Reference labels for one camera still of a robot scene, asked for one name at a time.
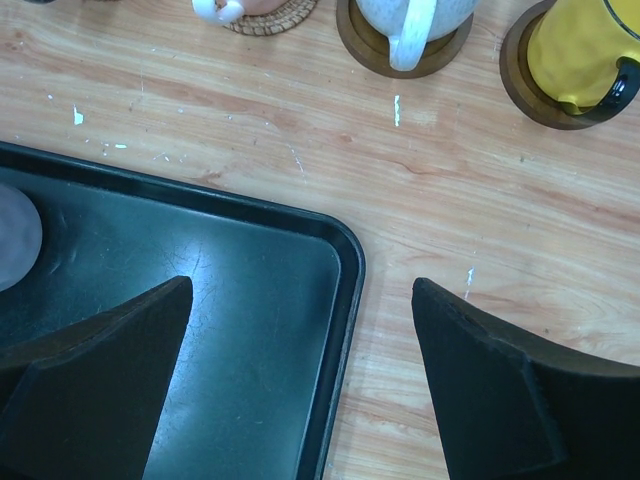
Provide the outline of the purple glass mug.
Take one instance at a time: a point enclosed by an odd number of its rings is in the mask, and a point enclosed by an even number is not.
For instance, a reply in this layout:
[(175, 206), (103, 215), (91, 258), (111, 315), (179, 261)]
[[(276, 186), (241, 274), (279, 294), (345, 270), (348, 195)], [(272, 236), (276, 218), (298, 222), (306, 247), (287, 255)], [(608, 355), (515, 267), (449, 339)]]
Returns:
[(42, 246), (42, 222), (21, 190), (1, 184), (1, 290), (19, 283), (33, 268)]

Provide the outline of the woven rattan coaster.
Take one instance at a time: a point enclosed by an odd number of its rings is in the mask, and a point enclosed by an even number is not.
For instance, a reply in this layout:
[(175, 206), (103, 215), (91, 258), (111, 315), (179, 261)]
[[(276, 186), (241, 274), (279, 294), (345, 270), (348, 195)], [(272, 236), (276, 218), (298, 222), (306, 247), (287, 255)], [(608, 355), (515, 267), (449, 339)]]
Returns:
[(245, 15), (225, 28), (245, 36), (272, 36), (295, 28), (314, 10), (317, 0), (288, 0), (264, 15)]

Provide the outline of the brown wooden coaster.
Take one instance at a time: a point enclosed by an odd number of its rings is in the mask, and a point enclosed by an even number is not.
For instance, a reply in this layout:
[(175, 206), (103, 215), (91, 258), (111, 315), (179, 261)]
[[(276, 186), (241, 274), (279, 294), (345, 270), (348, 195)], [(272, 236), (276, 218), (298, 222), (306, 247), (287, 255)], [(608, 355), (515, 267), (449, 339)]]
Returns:
[(540, 1), (526, 10), (511, 26), (500, 50), (501, 80), (512, 102), (531, 120), (557, 130), (582, 130), (601, 123), (586, 114), (572, 116), (544, 93), (532, 78), (527, 49), (533, 30), (554, 0)]
[(390, 66), (387, 38), (369, 25), (356, 1), (339, 1), (336, 9), (338, 33), (347, 51), (365, 68), (394, 79), (426, 77), (448, 65), (467, 40), (473, 16), (444, 38), (428, 42), (418, 65), (401, 72)]

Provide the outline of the cream ceramic mug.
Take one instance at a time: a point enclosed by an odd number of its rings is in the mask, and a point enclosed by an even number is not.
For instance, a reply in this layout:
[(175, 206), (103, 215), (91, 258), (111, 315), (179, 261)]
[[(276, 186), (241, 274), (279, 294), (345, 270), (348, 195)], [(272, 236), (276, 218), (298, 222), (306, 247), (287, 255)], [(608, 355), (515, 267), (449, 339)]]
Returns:
[(389, 63), (401, 72), (413, 70), (426, 45), (454, 32), (476, 10), (478, 0), (357, 0), (365, 20), (384, 35)]

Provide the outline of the pink ceramic mug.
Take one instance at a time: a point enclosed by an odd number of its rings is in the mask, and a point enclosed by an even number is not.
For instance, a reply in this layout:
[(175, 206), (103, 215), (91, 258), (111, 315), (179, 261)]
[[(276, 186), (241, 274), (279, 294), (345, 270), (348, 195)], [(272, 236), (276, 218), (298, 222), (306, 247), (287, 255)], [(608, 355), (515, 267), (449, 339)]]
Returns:
[(193, 0), (196, 15), (214, 25), (227, 25), (244, 15), (268, 14), (279, 8), (281, 0)]

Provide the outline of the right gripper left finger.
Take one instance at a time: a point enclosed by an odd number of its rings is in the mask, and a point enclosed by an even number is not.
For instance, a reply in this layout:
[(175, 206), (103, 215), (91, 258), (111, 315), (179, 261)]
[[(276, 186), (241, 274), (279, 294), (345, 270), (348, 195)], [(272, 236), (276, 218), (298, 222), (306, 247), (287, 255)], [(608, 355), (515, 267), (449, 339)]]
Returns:
[(142, 478), (192, 302), (175, 276), (2, 349), (2, 478)]

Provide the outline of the yellow glass mug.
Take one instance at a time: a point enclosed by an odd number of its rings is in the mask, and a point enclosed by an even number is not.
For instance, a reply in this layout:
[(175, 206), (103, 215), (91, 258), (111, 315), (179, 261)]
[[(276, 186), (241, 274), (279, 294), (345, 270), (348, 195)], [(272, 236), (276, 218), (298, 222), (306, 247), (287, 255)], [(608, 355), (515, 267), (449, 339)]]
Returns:
[(555, 2), (534, 27), (527, 62), (569, 116), (613, 118), (639, 91), (639, 2)]

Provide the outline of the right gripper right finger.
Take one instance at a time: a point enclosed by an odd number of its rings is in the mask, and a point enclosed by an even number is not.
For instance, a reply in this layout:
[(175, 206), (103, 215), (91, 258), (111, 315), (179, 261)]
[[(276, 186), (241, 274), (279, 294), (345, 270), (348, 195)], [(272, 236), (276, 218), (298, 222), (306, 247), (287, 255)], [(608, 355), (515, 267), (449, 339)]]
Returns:
[(635, 479), (639, 370), (419, 278), (412, 312), (453, 479)]

